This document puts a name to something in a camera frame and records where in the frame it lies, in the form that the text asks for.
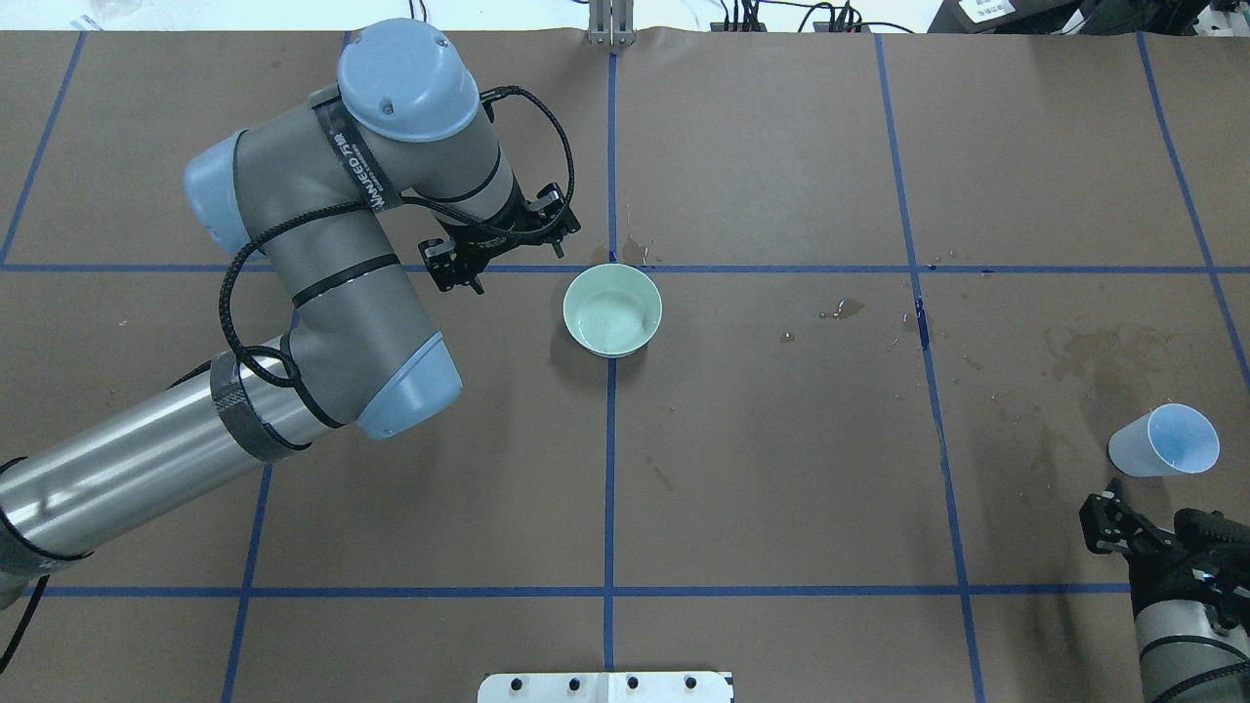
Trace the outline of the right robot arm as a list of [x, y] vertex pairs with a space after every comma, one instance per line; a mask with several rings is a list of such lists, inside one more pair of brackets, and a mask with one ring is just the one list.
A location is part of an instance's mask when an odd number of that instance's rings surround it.
[[1128, 504], [1119, 477], [1079, 512], [1092, 555], [1122, 555], [1142, 698], [1249, 699], [1249, 529], [1222, 512], [1179, 509], [1172, 527]]

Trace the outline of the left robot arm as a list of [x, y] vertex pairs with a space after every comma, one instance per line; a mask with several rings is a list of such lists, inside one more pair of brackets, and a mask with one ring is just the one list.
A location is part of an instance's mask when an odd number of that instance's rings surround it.
[[105, 543], [334, 429], [388, 439], [438, 415], [462, 382], [381, 226], [430, 213], [419, 244], [440, 291], [580, 225], [572, 184], [522, 195], [494, 124], [518, 85], [481, 89], [452, 40], [412, 18], [362, 28], [335, 81], [188, 164], [192, 216], [231, 260], [224, 350], [168, 387], [2, 467], [2, 605]]

